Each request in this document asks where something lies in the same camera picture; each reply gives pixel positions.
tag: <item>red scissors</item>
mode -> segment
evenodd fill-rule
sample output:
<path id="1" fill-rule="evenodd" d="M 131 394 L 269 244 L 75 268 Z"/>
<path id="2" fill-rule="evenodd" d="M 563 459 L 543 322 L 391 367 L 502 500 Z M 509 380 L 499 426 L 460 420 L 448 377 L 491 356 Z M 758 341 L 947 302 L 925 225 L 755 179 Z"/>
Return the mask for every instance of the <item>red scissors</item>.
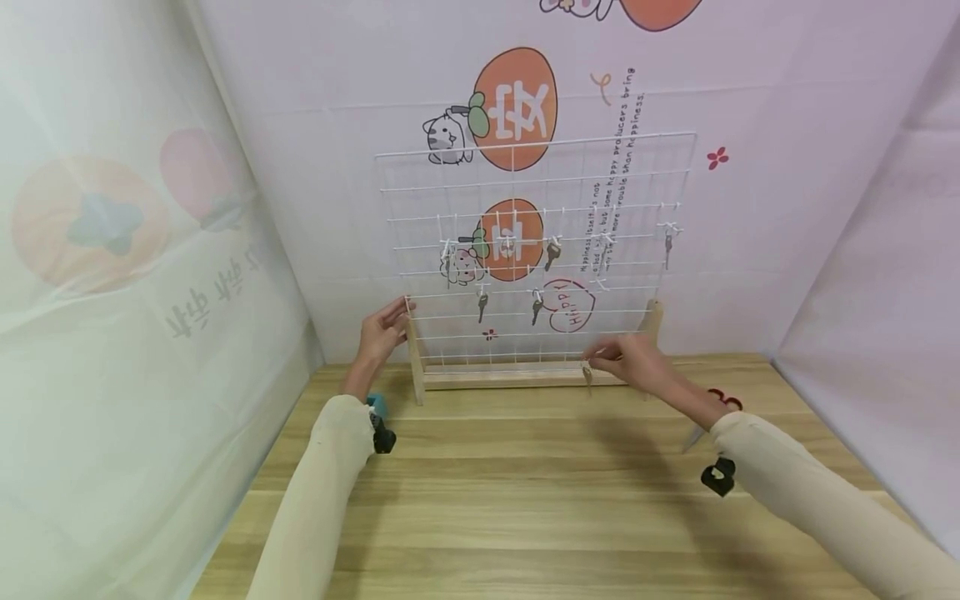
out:
<path id="1" fill-rule="evenodd" d="M 722 391 L 717 390 L 716 388 L 710 388 L 708 392 L 717 396 L 718 400 L 726 404 L 728 410 L 730 410 L 731 408 L 733 408 L 733 410 L 735 411 L 743 410 L 743 402 L 741 402 L 738 398 L 735 398 L 733 396 L 727 396 Z M 684 444 L 684 449 L 681 450 L 681 454 L 687 452 L 690 448 L 692 448 L 693 445 L 700 440 L 700 438 L 704 437 L 705 433 L 707 432 L 704 431 L 703 427 L 701 427 L 700 425 L 694 425 L 693 431 L 690 432 L 690 437 L 686 440 L 686 444 Z"/>

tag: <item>beige sleeve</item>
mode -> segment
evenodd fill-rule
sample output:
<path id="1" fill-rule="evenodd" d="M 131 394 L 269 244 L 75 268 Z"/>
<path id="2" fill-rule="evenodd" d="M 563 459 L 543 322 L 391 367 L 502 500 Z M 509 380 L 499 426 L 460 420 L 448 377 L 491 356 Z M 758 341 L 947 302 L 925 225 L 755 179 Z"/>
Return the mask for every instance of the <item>beige sleeve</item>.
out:
<path id="1" fill-rule="evenodd" d="M 347 499 L 371 454 L 368 407 L 353 396 L 331 398 L 280 502 L 247 600 L 324 597 Z"/>
<path id="2" fill-rule="evenodd" d="M 741 488 L 814 538 L 877 597 L 960 598 L 960 564 L 771 423 L 731 413 L 710 435 L 736 464 Z"/>

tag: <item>wooden tabletop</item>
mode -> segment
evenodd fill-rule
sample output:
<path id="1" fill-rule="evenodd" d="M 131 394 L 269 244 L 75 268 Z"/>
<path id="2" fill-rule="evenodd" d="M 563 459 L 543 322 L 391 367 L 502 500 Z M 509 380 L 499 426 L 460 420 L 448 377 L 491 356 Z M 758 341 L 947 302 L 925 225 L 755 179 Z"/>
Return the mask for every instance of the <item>wooden tabletop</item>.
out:
<path id="1" fill-rule="evenodd" d="M 874 477 L 758 355 L 685 357 L 904 520 Z M 317 371 L 193 593 L 242 599 L 313 422 L 345 369 Z M 742 490 L 699 482 L 709 439 L 626 387 L 428 393 L 377 382 L 397 443 L 348 506 L 328 600 L 872 598 L 810 538 Z"/>

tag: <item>red flower graphic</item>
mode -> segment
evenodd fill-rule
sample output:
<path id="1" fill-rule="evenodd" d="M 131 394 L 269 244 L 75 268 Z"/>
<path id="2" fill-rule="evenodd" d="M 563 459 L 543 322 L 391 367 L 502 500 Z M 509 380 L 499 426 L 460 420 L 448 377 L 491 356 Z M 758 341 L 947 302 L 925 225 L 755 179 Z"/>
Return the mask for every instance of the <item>red flower graphic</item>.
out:
<path id="1" fill-rule="evenodd" d="M 709 170 L 717 168 L 721 162 L 727 162 L 730 160 L 730 156 L 727 154 L 727 147 L 721 146 L 716 152 L 711 152 L 707 155 L 707 160 L 710 161 Z"/>

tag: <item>white wire grid panel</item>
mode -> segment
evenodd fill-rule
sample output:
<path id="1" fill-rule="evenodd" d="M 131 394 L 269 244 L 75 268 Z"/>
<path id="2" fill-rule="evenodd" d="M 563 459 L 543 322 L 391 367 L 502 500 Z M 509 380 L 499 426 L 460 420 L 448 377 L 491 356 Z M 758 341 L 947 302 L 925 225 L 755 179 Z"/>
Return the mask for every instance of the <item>white wire grid panel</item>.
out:
<path id="1" fill-rule="evenodd" d="M 598 336 L 636 331 L 667 237 L 682 231 L 695 145 L 675 132 L 487 146 L 455 163 L 430 150 L 377 155 L 424 361 L 452 372 L 576 362 Z M 523 170 L 484 159 L 509 152 L 510 165 L 531 150 L 542 154 Z"/>

